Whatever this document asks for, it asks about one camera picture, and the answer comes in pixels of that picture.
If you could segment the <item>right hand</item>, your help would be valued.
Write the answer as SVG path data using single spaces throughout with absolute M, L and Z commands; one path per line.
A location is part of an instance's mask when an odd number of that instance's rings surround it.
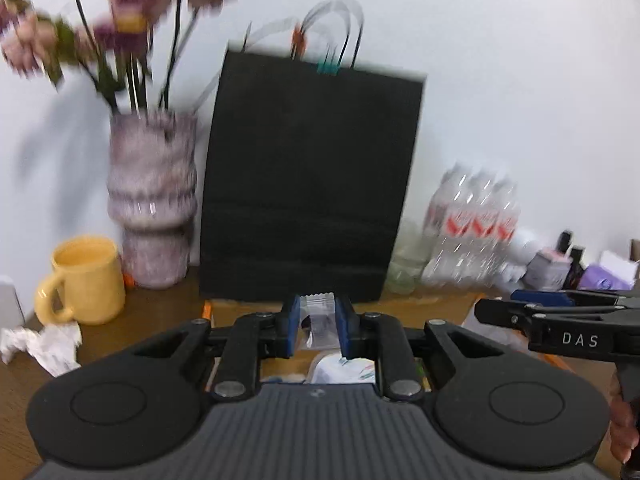
M 639 443 L 636 429 L 636 412 L 622 398 L 622 388 L 616 373 L 612 375 L 610 389 L 610 439 L 611 453 L 625 465 Z

